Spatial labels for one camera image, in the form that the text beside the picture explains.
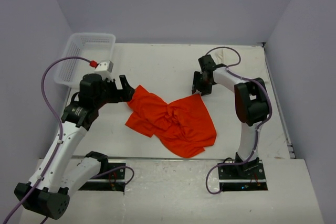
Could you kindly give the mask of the orange t-shirt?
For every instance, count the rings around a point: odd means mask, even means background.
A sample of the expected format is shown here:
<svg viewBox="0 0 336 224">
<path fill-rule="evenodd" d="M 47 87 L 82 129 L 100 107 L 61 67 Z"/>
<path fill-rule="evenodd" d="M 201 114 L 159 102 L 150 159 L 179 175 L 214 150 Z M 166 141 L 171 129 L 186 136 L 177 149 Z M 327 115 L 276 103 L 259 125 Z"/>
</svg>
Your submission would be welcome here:
<svg viewBox="0 0 336 224">
<path fill-rule="evenodd" d="M 217 132 L 199 94 L 166 103 L 139 85 L 125 125 L 147 137 L 156 136 L 173 154 L 192 158 L 213 146 Z"/>
</svg>

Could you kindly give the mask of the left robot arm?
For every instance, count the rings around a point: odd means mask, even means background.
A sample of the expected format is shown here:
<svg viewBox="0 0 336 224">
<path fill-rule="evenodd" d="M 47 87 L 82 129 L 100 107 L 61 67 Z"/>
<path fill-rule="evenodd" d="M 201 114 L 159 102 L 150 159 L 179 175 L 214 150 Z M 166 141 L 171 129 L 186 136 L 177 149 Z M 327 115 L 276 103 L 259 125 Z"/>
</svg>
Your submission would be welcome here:
<svg viewBox="0 0 336 224">
<path fill-rule="evenodd" d="M 74 151 L 99 116 L 99 109 L 109 103 L 129 102 L 134 89 L 126 76 L 119 76 L 121 89 L 114 80 L 87 74 L 80 81 L 77 95 L 71 98 L 60 119 L 61 128 L 45 159 L 26 183 L 18 183 L 14 194 L 22 206 L 58 220 L 69 206 L 70 198 L 88 180 L 114 175 L 119 168 L 109 169 L 108 157 L 91 151 L 72 171 L 65 170 Z"/>
</svg>

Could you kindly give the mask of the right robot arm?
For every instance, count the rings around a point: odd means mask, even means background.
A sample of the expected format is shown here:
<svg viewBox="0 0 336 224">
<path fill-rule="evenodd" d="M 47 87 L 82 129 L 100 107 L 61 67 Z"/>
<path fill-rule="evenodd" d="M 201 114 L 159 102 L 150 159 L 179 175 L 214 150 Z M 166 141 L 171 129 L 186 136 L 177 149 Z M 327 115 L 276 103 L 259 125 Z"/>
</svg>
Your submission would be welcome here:
<svg viewBox="0 0 336 224">
<path fill-rule="evenodd" d="M 241 122 L 240 145 L 234 161 L 223 170 L 246 178 L 258 168 L 258 145 L 262 126 L 272 116 L 272 106 L 264 80 L 233 73 L 228 66 L 216 64 L 211 55 L 198 59 L 201 70 L 194 72 L 192 93 L 208 95 L 220 84 L 234 94 L 235 112 Z"/>
</svg>

